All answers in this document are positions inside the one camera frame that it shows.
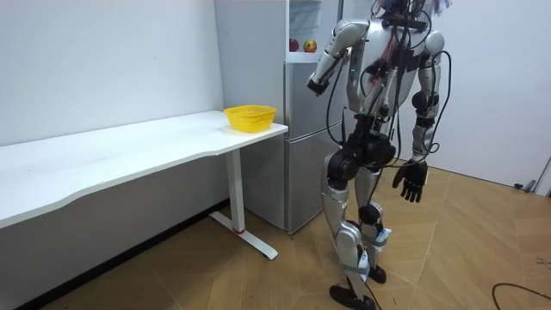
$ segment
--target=robot leg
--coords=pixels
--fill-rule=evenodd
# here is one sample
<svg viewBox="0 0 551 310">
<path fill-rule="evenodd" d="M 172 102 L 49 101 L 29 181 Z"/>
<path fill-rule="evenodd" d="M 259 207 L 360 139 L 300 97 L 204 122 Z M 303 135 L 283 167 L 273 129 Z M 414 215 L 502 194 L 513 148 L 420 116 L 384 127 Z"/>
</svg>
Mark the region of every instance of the robot leg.
<svg viewBox="0 0 551 310">
<path fill-rule="evenodd" d="M 362 167 L 356 175 L 355 189 L 362 242 L 366 245 L 371 266 L 369 277 L 383 284 L 387 282 L 387 273 L 379 266 L 379 251 L 387 243 L 388 232 L 382 223 L 384 213 L 381 206 L 371 200 L 380 177 L 381 169 Z"/>
<path fill-rule="evenodd" d="M 369 268 L 368 254 L 362 244 L 362 233 L 359 224 L 345 219 L 348 207 L 349 191 L 332 187 L 327 177 L 327 167 L 333 155 L 325 158 L 321 180 L 321 197 L 323 209 L 329 228 L 334 238 L 338 261 L 346 275 L 348 288 L 334 285 L 330 288 L 331 297 L 345 307 L 358 310 L 375 310 L 374 302 L 367 297 L 365 281 Z"/>
</svg>

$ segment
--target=robot knee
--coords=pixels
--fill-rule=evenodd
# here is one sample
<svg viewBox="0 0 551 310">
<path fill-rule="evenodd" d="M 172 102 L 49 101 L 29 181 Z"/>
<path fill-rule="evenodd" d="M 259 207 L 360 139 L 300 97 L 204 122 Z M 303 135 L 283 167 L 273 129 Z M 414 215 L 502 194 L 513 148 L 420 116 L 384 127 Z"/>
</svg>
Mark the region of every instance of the robot knee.
<svg viewBox="0 0 551 310">
<path fill-rule="evenodd" d="M 360 221 L 369 226 L 374 226 L 377 231 L 383 229 L 382 214 L 380 208 L 369 203 L 367 206 L 361 207 L 358 210 Z"/>
</svg>

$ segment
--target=desk top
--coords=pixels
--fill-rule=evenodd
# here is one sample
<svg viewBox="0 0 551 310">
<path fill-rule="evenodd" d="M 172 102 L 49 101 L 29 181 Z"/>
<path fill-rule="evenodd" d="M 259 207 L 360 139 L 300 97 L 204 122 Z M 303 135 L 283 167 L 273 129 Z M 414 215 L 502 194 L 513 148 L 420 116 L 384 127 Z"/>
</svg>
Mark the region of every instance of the desk top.
<svg viewBox="0 0 551 310">
<path fill-rule="evenodd" d="M 84 195 L 256 143 L 288 128 L 234 131 L 208 111 L 0 147 L 0 228 Z"/>
</svg>

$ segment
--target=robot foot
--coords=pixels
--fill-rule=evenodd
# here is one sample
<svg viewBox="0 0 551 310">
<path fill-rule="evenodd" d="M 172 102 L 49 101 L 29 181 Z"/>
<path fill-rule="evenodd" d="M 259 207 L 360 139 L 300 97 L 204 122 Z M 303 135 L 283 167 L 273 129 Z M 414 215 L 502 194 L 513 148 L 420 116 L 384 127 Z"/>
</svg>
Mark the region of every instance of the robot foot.
<svg viewBox="0 0 551 310">
<path fill-rule="evenodd" d="M 342 288 L 333 285 L 329 288 L 329 295 L 339 304 L 355 310 L 376 310 L 375 303 L 367 296 L 363 296 L 363 301 L 359 301 L 352 288 Z"/>
<path fill-rule="evenodd" d="M 369 271 L 369 277 L 379 284 L 385 284 L 387 282 L 387 273 L 379 266 Z"/>
</svg>

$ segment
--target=desk foot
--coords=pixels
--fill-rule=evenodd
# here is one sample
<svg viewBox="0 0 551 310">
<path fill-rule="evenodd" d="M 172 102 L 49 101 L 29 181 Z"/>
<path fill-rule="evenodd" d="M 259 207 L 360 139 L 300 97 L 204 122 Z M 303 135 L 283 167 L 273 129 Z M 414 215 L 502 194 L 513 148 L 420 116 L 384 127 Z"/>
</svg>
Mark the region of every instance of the desk foot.
<svg viewBox="0 0 551 310">
<path fill-rule="evenodd" d="M 225 217 L 222 213 L 220 213 L 218 211 L 214 211 L 210 214 L 210 217 L 217 220 L 220 224 L 224 225 L 227 229 L 233 231 L 232 221 L 230 219 L 228 219 L 227 217 Z M 235 233 L 235 234 L 238 235 L 239 237 L 241 237 L 241 239 L 247 241 L 250 245 L 257 248 L 257 250 L 262 252 L 262 254 L 265 257 L 267 257 L 269 259 L 274 259 L 277 256 L 277 251 L 274 250 L 273 247 L 267 245 L 264 241 L 257 238 L 252 233 L 247 232 L 245 230 L 242 233 Z"/>
</svg>

